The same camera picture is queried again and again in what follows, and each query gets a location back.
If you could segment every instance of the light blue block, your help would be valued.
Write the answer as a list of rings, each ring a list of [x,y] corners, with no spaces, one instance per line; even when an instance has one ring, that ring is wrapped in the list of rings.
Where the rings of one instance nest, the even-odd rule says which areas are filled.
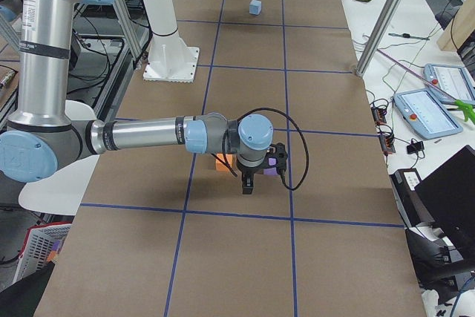
[[[251,0],[249,4],[249,14],[259,15],[262,9],[262,2],[260,0]]]

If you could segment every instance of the white desk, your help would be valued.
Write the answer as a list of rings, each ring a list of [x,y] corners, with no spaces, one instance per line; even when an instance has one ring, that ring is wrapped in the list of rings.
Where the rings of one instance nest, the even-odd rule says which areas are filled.
[[[371,30],[381,12],[381,9],[386,0],[372,0],[369,3],[362,3],[355,0],[342,0],[344,11],[347,15],[348,25],[352,32],[353,40],[357,42],[366,42],[367,39],[363,35],[370,35]],[[437,21],[434,18],[432,11],[425,2],[425,0],[402,0],[396,11],[393,20],[390,23],[387,33],[409,33],[413,36],[425,37],[429,35],[430,31],[437,26]],[[416,65],[423,66],[426,63],[437,63],[447,65],[463,65],[458,55],[454,52],[442,52],[437,47],[437,39],[442,35],[442,30],[436,33],[430,41],[424,46],[424,49],[417,56]],[[385,53],[397,60],[407,60],[413,62],[414,56],[424,45],[426,41],[417,42],[413,39],[403,39],[401,37],[394,37],[386,35],[379,45],[380,48],[385,48],[389,45],[416,42],[413,45],[402,45],[391,47],[384,50]],[[355,48],[361,49],[361,46],[355,45]],[[364,75],[364,82],[368,90],[372,91],[376,98],[390,99],[393,92],[382,82],[381,78],[387,73],[387,70],[393,63],[385,59],[380,53],[376,53],[373,57],[366,74]],[[422,74],[422,69],[412,67],[415,72]],[[399,80],[404,76],[404,70],[395,66],[390,75],[386,77],[394,88],[399,83]],[[418,88],[423,88],[423,83],[416,77],[407,74],[402,82],[398,92],[411,91]],[[410,141],[412,137],[420,140],[421,138],[410,128],[410,126],[403,120],[401,114],[397,109],[393,113],[394,122],[391,123],[392,107],[388,110],[388,124],[390,124],[396,137]],[[456,117],[460,118],[459,122],[462,124],[463,132],[450,137],[443,137],[438,143],[438,140],[424,140],[426,158],[419,160],[416,165],[417,171],[424,179],[433,170],[442,165],[448,158],[454,155],[461,147],[469,144],[475,146],[475,125],[471,122],[463,122],[463,115],[460,112],[455,112]],[[396,141],[396,154],[388,157],[387,170],[390,174],[397,169],[405,169],[411,167],[416,160],[416,155],[406,154],[406,145],[403,142]]]

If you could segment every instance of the floor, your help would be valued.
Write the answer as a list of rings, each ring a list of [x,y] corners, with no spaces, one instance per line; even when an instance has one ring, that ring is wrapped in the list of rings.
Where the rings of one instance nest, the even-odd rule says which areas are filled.
[[[427,0],[434,13],[443,9],[447,1],[448,0]],[[11,52],[8,50],[8,47],[4,46],[0,51],[0,63],[11,65],[10,60]],[[26,229],[35,222],[36,219],[26,212],[0,210],[0,260],[8,260],[19,251]],[[15,264],[0,267],[0,290],[10,285],[15,270]]]

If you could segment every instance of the brown table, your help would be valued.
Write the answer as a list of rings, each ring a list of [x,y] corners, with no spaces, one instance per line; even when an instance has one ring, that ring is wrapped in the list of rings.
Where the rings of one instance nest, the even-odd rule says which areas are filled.
[[[118,117],[279,108],[305,130],[305,184],[258,175],[243,196],[183,147],[104,154],[36,316],[425,316],[341,1],[249,2],[174,0],[196,79],[137,71]],[[301,142],[269,118],[295,184]]]

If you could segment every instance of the orange block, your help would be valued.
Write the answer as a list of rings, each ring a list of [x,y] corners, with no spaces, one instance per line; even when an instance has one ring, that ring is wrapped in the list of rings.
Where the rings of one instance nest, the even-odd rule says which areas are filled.
[[[224,156],[223,154],[216,154],[222,161],[224,161]],[[228,159],[229,165],[232,167],[232,162],[234,160],[234,156],[231,154],[226,154],[226,159]],[[229,171],[228,168],[223,165],[219,160],[216,160],[216,171],[224,171],[227,172]]]

